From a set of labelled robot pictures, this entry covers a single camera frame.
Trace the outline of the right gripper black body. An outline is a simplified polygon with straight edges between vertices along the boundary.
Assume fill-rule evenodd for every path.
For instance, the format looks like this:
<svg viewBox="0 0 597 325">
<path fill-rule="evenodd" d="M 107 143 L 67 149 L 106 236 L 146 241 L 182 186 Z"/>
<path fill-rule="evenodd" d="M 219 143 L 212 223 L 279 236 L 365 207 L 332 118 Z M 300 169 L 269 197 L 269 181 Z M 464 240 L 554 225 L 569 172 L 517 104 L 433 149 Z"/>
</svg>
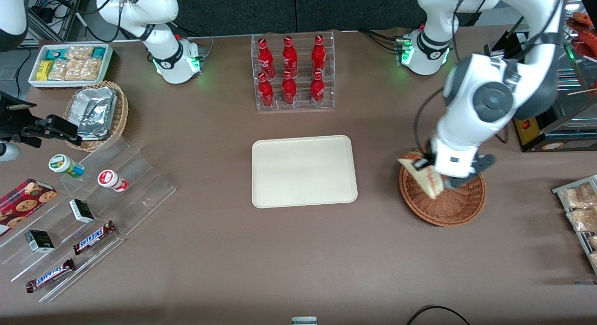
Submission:
<svg viewBox="0 0 597 325">
<path fill-rule="evenodd" d="M 6 142 L 11 140 L 21 143 L 21 133 L 37 120 L 30 108 L 37 104 L 25 102 L 5 92 L 0 93 L 0 138 Z"/>
</svg>

